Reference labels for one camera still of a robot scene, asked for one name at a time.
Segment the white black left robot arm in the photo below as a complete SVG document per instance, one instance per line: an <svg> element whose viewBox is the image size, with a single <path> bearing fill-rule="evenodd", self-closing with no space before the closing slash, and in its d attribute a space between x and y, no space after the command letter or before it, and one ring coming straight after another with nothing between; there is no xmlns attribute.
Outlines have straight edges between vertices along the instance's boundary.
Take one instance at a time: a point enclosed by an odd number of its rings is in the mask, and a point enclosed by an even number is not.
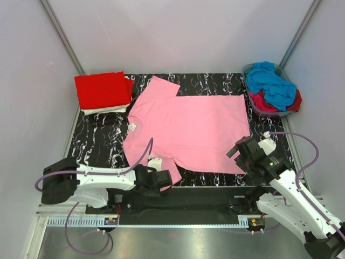
<svg viewBox="0 0 345 259"><path fill-rule="evenodd" d="M99 209L109 205L110 190L159 197L163 188L172 185L160 158L150 159L146 166L136 163L126 168L92 167L65 158L45 168L35 188L44 205L75 201Z"/></svg>

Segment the pink t shirt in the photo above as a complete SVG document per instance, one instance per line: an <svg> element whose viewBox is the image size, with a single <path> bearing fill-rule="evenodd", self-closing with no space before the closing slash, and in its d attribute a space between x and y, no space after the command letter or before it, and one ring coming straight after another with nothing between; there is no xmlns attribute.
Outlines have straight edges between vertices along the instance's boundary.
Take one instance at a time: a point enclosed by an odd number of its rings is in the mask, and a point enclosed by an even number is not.
<svg viewBox="0 0 345 259"><path fill-rule="evenodd" d="M243 174L227 152L250 135L244 95L178 96L179 85L153 76L129 112L123 150L129 165L142 157L150 139L151 154L162 160L173 183L178 167L203 173Z"/></svg>

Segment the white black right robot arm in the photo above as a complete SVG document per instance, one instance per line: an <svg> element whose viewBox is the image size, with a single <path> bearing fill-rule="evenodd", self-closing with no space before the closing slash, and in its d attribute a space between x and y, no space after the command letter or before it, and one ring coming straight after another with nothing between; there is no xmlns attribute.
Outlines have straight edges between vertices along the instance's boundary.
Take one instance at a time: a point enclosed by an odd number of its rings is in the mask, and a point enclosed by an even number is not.
<svg viewBox="0 0 345 259"><path fill-rule="evenodd" d="M301 183L289 162L275 154L276 143L267 133L263 140L243 137L228 151L249 177L273 187L286 199L279 201L262 185L230 205L235 212L258 211L274 218L303 243L311 258L344 257L344 222L325 208Z"/></svg>

